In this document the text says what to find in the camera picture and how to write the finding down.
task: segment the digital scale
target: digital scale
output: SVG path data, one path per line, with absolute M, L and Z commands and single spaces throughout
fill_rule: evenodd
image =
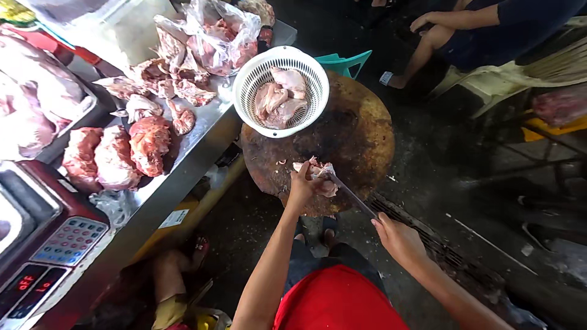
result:
M 55 169 L 0 161 L 0 329 L 17 330 L 109 229 Z

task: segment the red shirt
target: red shirt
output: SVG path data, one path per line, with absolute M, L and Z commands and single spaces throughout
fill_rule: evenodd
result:
M 408 327 L 380 289 L 345 265 L 315 271 L 281 300 L 273 329 L 400 329 Z

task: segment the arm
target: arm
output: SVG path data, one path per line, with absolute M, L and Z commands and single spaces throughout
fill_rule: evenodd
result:
M 292 171 L 292 189 L 277 228 L 242 292 L 232 322 L 232 330 L 271 329 L 284 293 L 294 232 L 298 216 L 320 179 L 307 180 L 310 162 L 299 173 Z
M 462 329 L 513 330 L 504 320 L 460 287 L 426 255 L 415 229 L 379 213 L 372 220 L 381 242 L 392 257 L 432 294 Z
M 410 26 L 415 32 L 426 23 L 438 24 L 455 30 L 470 30 L 500 24 L 497 6 L 493 5 L 477 11 L 429 12 L 418 17 Z

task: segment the keypad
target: keypad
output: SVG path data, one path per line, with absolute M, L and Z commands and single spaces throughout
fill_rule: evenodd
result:
M 107 230 L 107 225 L 98 221 L 72 218 L 45 242 L 31 260 L 75 265 Z

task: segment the hand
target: hand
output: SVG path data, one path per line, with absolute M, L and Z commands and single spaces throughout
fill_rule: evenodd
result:
M 292 190 L 289 193 L 288 205 L 293 203 L 295 206 L 303 207 L 314 195 L 316 187 L 324 181 L 322 178 L 312 180 L 308 168 L 310 168 L 310 162 L 306 161 L 299 172 L 292 171 Z
M 379 213 L 381 222 L 372 219 L 383 247 L 403 268 L 429 261 L 426 249 L 418 232 L 403 223 L 391 220 L 385 213 Z
M 431 14 L 432 14 L 431 12 L 427 12 L 426 14 L 416 18 L 416 20 L 411 23 L 410 30 L 413 33 L 416 33 L 416 30 L 418 30 L 419 28 L 424 26 L 424 24 L 430 22 L 430 15 Z

